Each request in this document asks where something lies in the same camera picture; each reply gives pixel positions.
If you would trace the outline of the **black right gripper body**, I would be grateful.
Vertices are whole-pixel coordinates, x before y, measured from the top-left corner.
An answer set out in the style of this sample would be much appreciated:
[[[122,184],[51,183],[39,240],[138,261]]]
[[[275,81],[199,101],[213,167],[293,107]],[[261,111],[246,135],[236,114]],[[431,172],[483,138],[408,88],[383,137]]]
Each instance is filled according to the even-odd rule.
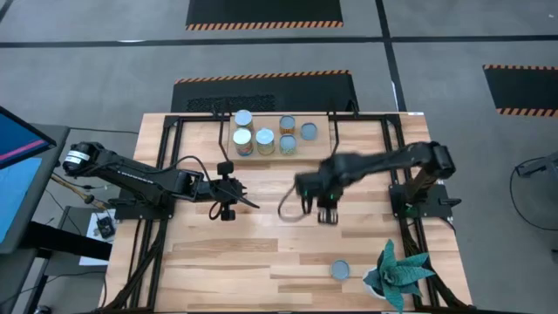
[[[318,208],[337,208],[344,193],[339,181],[340,165],[339,157],[331,156],[319,163],[317,171],[295,174],[296,193],[306,201],[312,197]]]

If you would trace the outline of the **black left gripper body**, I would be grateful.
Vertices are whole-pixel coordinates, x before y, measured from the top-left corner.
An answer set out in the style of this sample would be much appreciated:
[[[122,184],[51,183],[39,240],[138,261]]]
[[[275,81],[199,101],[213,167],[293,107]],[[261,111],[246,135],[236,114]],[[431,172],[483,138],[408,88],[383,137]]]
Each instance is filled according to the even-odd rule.
[[[203,182],[203,201],[231,202],[236,203],[242,199],[242,184],[229,175],[234,172],[232,161],[223,161],[217,164],[217,172],[222,175],[221,179],[212,180],[206,167],[203,173],[206,180]]]

